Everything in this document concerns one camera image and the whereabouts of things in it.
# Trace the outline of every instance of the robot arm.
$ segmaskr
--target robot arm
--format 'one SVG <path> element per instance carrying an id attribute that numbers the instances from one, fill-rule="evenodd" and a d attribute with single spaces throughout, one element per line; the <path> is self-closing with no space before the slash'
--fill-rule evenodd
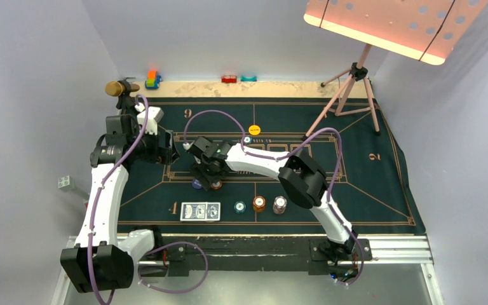
<path id="1" fill-rule="evenodd" d="M 89 224 L 95 200 L 93 194 L 97 193 L 102 179 L 137 138 L 140 125 L 146 125 L 141 141 L 125 162 L 109 176 L 98 198 L 93 221 L 93 253 L 96 253 L 93 256 L 93 267 L 98 289 L 128 288 L 137 274 L 137 262 L 146 252 L 161 246 L 160 235 L 156 234 L 159 232 L 154 229 L 135 230 L 124 241 L 117 241 L 119 206 L 132 163 L 140 159 L 170 165 L 179 157 L 173 145 L 172 131 L 165 132 L 165 143 L 159 146 L 161 135 L 158 135 L 158 122 L 163 116 L 161 109 L 149 107 L 148 111 L 147 120 L 143 105 L 135 106 L 137 115 L 134 113 L 107 117 L 107 133 L 101 136 L 91 153 L 92 196 L 86 217 L 74 248 L 63 249 L 60 257 L 61 266 L 78 292 L 93 291 L 87 268 L 87 247 L 91 233 Z"/>
<path id="2" fill-rule="evenodd" d="M 190 171 L 205 190 L 230 171 L 253 172 L 280 181 L 288 199 L 310 210 L 321 223 L 329 239 L 330 249 L 327 251 L 330 255 L 337 259 L 350 258 L 355 241 L 350 238 L 345 227 L 352 231 L 352 225 L 344 218 L 334 200 L 327 200 L 326 173 L 306 152 L 300 150 L 289 158 L 276 160 L 288 152 L 263 151 L 250 147 L 243 151 L 239 144 L 214 142 L 204 137 L 197 138 L 191 145 L 186 145 L 185 149 L 195 157 L 196 162 Z M 259 158 L 254 154 L 274 159 Z M 329 205 L 341 221 L 335 217 Z"/>

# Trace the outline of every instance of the perforated panel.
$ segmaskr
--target perforated panel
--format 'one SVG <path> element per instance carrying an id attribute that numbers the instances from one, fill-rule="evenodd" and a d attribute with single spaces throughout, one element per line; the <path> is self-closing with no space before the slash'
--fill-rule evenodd
<path id="1" fill-rule="evenodd" d="M 488 0 L 309 0 L 307 23 L 433 65 Z"/>

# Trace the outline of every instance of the number 2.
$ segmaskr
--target number 2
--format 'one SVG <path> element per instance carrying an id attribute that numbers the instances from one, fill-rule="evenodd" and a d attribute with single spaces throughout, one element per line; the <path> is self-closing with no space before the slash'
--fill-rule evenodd
<path id="1" fill-rule="evenodd" d="M 173 212 L 172 214 L 175 215 L 177 213 L 177 202 L 173 203 L 173 208 L 169 209 L 169 212 Z"/>
<path id="2" fill-rule="evenodd" d="M 370 160 L 381 160 L 381 155 L 380 154 L 369 154 L 369 159 Z"/>

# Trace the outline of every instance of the orange and blue toy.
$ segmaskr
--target orange and blue toy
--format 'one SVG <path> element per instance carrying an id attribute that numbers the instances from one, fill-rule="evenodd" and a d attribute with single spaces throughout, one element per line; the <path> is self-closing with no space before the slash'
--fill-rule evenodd
<path id="1" fill-rule="evenodd" d="M 145 88 L 151 90 L 158 89 L 160 82 L 161 75 L 158 74 L 158 71 L 150 70 L 149 74 L 147 74 L 147 80 L 145 81 Z"/>

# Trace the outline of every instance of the poker table mat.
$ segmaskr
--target poker table mat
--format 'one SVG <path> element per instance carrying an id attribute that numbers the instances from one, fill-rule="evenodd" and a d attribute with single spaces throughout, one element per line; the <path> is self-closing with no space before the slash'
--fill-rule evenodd
<path id="1" fill-rule="evenodd" d="M 189 118 L 207 109 L 225 111 L 246 129 L 258 125 L 261 133 L 248 146 L 268 151 L 288 151 L 297 147 L 304 133 L 327 104 L 329 98 L 149 98 L 149 105 L 162 108 L 159 129 L 175 132 L 180 158 L 172 165 L 135 162 L 130 170 L 119 212 L 118 231 L 156 224 L 162 233 L 173 234 L 315 234 L 324 233 L 320 223 L 306 209 L 290 202 L 281 214 L 273 212 L 274 198 L 285 196 L 281 184 L 249 172 L 230 173 L 220 189 L 195 189 L 189 172 L 194 162 L 182 148 L 183 130 Z M 344 110 L 366 107 L 366 99 L 349 99 Z M 365 234 L 424 234 L 416 204 L 409 189 L 405 156 L 397 145 L 378 104 L 381 134 L 374 132 L 370 112 L 336 117 L 328 112 L 318 125 L 334 127 L 342 137 L 341 170 L 335 178 L 333 197 L 354 226 Z M 233 140 L 241 132 L 229 118 L 207 113 L 191 123 L 188 140 L 205 136 L 212 140 Z M 305 149 L 329 175 L 339 154 L 331 133 L 314 138 Z M 255 196 L 267 201 L 265 211 L 252 208 Z M 182 202 L 220 202 L 220 221 L 181 222 Z M 234 203 L 244 201 L 244 213 L 234 211 Z"/>

